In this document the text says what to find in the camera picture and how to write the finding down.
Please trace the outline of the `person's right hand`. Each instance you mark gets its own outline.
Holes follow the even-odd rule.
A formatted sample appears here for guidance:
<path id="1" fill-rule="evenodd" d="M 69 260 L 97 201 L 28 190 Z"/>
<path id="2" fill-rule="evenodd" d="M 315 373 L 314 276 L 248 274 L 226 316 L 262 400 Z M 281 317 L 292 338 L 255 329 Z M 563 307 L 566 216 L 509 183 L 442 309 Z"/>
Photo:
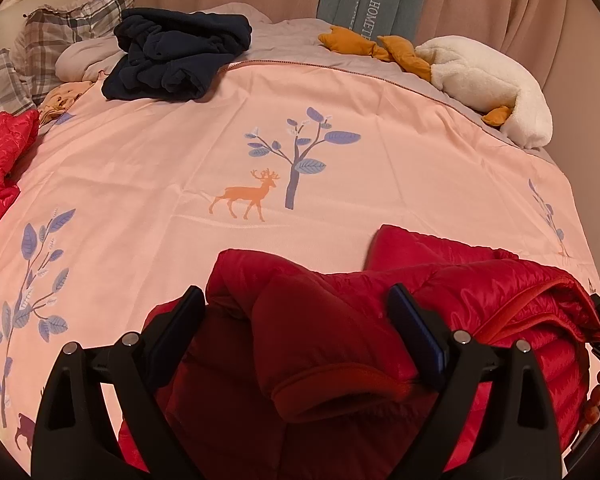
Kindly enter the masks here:
<path id="1" fill-rule="evenodd" d="M 600 420 L 600 372 L 597 374 L 597 386 L 583 405 L 579 430 L 584 431 Z"/>

